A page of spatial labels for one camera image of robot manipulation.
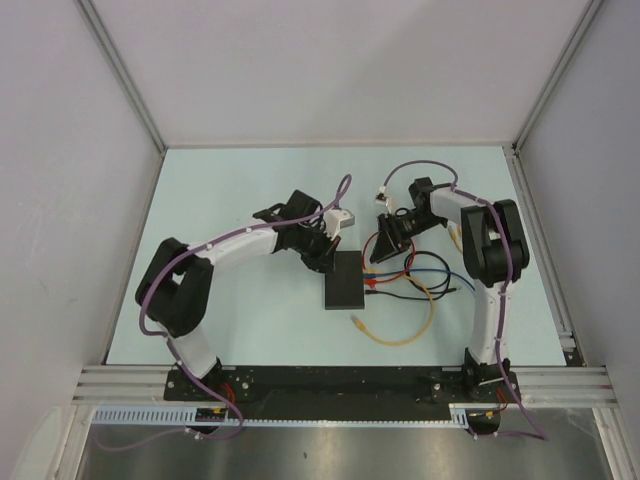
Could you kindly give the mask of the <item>black network switch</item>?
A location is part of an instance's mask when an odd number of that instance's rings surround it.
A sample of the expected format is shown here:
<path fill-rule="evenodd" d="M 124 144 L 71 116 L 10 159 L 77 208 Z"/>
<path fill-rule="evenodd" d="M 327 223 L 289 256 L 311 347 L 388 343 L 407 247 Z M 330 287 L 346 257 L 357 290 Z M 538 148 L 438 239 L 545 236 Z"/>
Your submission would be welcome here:
<path fill-rule="evenodd" d="M 325 310 L 362 310 L 365 308 L 364 277 L 361 252 L 338 251 L 335 269 L 325 275 Z"/>

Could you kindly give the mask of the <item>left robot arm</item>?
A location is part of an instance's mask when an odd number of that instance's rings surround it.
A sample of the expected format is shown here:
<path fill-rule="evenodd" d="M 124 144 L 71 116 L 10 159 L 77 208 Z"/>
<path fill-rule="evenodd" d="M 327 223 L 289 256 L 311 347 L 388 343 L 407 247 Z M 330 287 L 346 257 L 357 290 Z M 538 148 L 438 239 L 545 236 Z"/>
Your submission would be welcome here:
<path fill-rule="evenodd" d="M 253 214 L 257 223 L 229 232 L 207 244 L 187 244 L 170 237 L 156 250 L 135 292 L 141 321 L 159 325 L 175 358 L 189 371 L 186 387 L 197 398 L 214 397 L 221 387 L 221 362 L 201 328 L 215 278 L 257 257 L 281 250 L 300 255 L 317 273 L 332 273 L 343 229 L 354 215 L 332 203 L 321 203 L 300 190 L 286 203 Z"/>

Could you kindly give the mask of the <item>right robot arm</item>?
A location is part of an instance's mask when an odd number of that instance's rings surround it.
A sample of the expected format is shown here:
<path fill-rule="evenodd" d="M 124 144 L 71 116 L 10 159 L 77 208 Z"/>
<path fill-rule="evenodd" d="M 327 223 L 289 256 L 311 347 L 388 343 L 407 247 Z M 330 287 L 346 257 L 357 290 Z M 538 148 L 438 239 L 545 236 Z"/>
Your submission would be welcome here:
<path fill-rule="evenodd" d="M 484 401 L 498 389 L 516 396 L 506 324 L 514 285 L 530 261 L 516 203 L 492 203 L 453 184 L 435 185 L 428 177 L 415 180 L 409 193 L 413 208 L 408 212 L 377 216 L 369 261 L 379 264 L 407 251 L 414 237 L 433 227 L 459 225 L 464 267 L 475 288 L 473 329 L 461 367 L 462 391 L 473 401 Z"/>

